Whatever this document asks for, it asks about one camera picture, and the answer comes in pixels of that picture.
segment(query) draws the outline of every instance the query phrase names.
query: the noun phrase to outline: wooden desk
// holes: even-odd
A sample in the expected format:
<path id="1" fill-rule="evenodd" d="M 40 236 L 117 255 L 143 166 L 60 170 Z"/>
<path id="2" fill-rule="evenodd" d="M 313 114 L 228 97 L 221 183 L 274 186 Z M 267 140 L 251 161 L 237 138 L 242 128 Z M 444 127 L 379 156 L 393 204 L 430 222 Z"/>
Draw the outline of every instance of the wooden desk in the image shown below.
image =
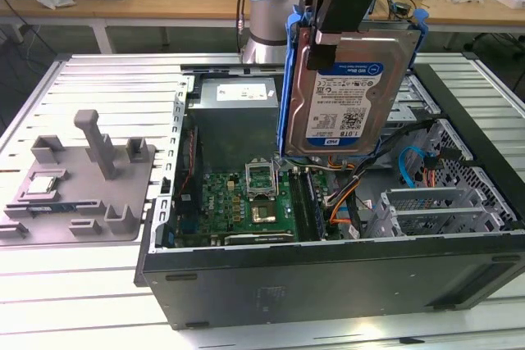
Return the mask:
<path id="1" fill-rule="evenodd" d="M 428 11 L 427 23 L 431 30 L 450 32 L 500 32 L 522 33 L 525 31 L 525 11 L 513 10 L 496 0 L 483 3 L 454 4 L 450 0 L 414 0 L 418 7 Z M 386 0 L 379 0 L 373 19 L 381 19 L 388 13 Z"/>
<path id="2" fill-rule="evenodd" d="M 49 10 L 35 0 L 10 0 L 12 6 L 35 25 L 88 25 L 94 30 L 102 53 L 113 52 L 106 27 L 194 26 L 234 27 L 236 0 L 76 0 L 73 7 Z M 525 11 L 512 10 L 494 0 L 453 4 L 449 0 L 414 0 L 428 10 L 431 30 L 447 32 L 525 33 Z M 249 18 L 249 2 L 246 2 Z M 388 8 L 378 0 L 372 19 L 385 20 Z M 20 20 L 0 2 L 0 24 Z M 166 30 L 162 37 L 167 40 Z"/>

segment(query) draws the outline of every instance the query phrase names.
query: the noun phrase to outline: blue drive bracket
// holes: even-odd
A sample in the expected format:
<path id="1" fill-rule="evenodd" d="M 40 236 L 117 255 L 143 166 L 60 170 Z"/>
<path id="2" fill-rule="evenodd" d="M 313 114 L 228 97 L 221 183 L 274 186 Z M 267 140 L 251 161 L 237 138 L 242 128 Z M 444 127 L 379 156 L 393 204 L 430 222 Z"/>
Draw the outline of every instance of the blue drive bracket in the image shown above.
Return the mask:
<path id="1" fill-rule="evenodd" d="M 285 76 L 282 87 L 281 112 L 279 114 L 279 123 L 277 124 L 277 147 L 279 154 L 285 155 L 285 138 L 286 128 L 288 127 L 288 110 L 290 109 L 291 90 L 294 85 L 295 72 L 295 54 L 297 53 L 297 40 L 294 34 L 294 26 L 303 19 L 299 9 L 294 6 L 294 13 L 288 17 L 286 22 L 286 59 L 285 59 Z"/>
<path id="2" fill-rule="evenodd" d="M 412 68 L 413 63 L 416 60 L 416 56 L 418 55 L 418 51 L 423 46 L 425 39 L 427 38 L 428 34 L 428 25 L 425 22 L 425 20 L 428 18 L 428 11 L 423 10 L 422 8 L 416 8 L 413 11 L 413 17 L 417 21 L 417 23 L 412 23 L 412 26 L 410 26 L 411 30 L 419 30 L 421 32 L 421 35 L 419 36 L 418 44 L 416 45 L 416 49 L 413 51 L 412 59 L 410 60 L 409 69 Z"/>

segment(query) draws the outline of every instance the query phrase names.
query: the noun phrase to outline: desk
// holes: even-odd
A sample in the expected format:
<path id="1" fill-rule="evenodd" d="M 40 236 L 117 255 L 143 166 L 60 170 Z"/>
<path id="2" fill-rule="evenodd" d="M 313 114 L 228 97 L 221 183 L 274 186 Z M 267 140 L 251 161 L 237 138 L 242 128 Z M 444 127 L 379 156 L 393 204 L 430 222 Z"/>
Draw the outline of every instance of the desk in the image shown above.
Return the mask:
<path id="1" fill-rule="evenodd" d="M 10 0 L 12 6 L 34 25 L 90 26 L 101 53 L 113 53 L 108 26 L 234 27 L 236 0 L 76 0 L 77 5 L 49 10 L 35 0 Z M 414 0 L 428 10 L 432 31 L 525 33 L 525 11 L 512 10 L 497 1 L 453 4 L 448 0 Z M 249 18 L 249 2 L 246 3 Z M 385 20 L 385 0 L 378 0 L 373 20 Z M 0 2 L 0 24 L 16 25 L 20 20 Z M 166 31 L 162 30 L 167 40 Z"/>
<path id="2" fill-rule="evenodd" d="M 84 55 L 53 63 L 0 138 L 0 210 L 11 200 L 34 160 L 29 147 L 36 135 L 57 134 L 66 146 L 85 146 L 72 123 L 79 108 L 98 110 L 100 130 L 109 133 L 115 145 L 124 143 L 127 137 L 145 136 L 158 149 L 158 166 L 170 144 L 167 136 L 176 94 L 172 84 L 156 83 L 156 77 L 174 80 L 180 64 L 206 61 L 236 64 L 238 57 Z M 477 68 L 478 63 L 459 54 L 421 54 L 416 61 L 430 64 L 447 86 L 460 86 L 459 92 L 486 91 L 490 87 L 506 90 L 486 68 Z M 155 98 L 151 97 L 152 91 L 157 92 Z M 463 97 L 463 105 L 471 110 L 479 108 L 486 118 L 487 109 L 497 114 L 498 109 L 508 108 L 511 103 L 503 98 L 480 103 Z M 492 133 L 501 135 L 499 130 Z M 512 138 L 518 141 L 518 134 L 525 140 L 522 130 L 514 130 Z M 161 179 L 160 169 L 154 169 L 144 210 L 158 194 Z M 125 350 L 302 346 L 398 349 L 405 348 L 401 337 L 421 341 L 409 347 L 418 350 L 496 350 L 520 348 L 525 343 L 525 275 L 469 311 L 176 332 L 167 324 L 151 290 L 133 285 L 140 239 L 141 235 L 128 243 L 1 248 L 0 348 L 87 350 L 113 348 L 118 343 Z"/>

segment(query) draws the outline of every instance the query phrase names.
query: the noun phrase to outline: wd blue hard drive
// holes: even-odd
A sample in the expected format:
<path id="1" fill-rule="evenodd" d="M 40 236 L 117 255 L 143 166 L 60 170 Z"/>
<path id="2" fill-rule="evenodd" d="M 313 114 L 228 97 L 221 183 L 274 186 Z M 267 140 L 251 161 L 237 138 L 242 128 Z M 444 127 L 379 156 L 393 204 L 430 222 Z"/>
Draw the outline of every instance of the wd blue hard drive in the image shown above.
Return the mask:
<path id="1" fill-rule="evenodd" d="M 362 156 L 373 152 L 420 32 L 344 33 L 334 65 L 308 70 L 307 31 L 301 29 L 299 34 L 284 154 Z"/>

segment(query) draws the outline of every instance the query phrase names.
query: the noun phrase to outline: power cable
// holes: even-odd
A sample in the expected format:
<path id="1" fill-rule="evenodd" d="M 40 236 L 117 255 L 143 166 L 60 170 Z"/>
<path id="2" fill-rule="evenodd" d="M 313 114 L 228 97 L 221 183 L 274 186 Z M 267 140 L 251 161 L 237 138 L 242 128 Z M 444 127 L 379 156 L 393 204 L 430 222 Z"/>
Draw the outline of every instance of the power cable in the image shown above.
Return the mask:
<path id="1" fill-rule="evenodd" d="M 53 53 L 53 55 L 57 55 L 57 52 L 53 49 L 53 47 L 51 47 L 46 40 L 42 39 L 42 36 L 39 34 L 39 32 L 37 32 L 32 25 L 27 23 L 27 21 L 24 19 L 24 17 L 22 17 L 18 13 L 18 11 L 15 10 L 15 8 L 9 3 L 9 1 L 8 0 L 3 0 L 3 1 L 11 9 L 13 14 L 15 14 L 24 23 L 24 25 L 28 26 L 31 30 L 33 30 L 33 33 L 36 35 L 36 37 L 39 38 L 39 40 L 43 43 L 43 45 L 45 45 L 48 48 L 48 50 Z"/>

